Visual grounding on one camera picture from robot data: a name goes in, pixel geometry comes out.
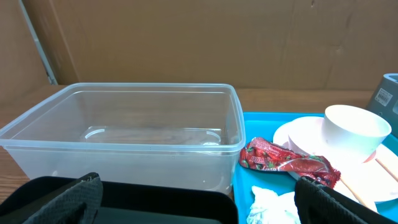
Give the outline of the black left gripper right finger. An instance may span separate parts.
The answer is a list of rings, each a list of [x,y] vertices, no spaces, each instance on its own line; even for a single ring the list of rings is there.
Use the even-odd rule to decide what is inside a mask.
[[[301,224],[396,224],[309,177],[296,181],[294,202]]]

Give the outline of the red snack wrapper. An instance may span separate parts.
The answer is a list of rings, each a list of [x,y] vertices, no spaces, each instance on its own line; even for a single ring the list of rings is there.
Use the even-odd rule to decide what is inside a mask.
[[[323,156],[291,151],[264,138],[254,138],[239,153],[239,164],[247,169],[273,172],[293,172],[334,188],[341,172]]]

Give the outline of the white tissue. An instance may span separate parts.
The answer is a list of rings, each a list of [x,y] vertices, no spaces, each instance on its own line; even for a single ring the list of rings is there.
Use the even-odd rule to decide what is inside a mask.
[[[295,192],[278,195],[257,186],[251,188],[254,202],[250,206],[247,224],[301,224],[295,205]]]

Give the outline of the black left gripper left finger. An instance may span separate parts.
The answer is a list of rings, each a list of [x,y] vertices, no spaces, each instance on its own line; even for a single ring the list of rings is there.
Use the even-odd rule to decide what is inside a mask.
[[[99,175],[89,173],[28,204],[23,224],[92,224],[100,208],[103,184]]]

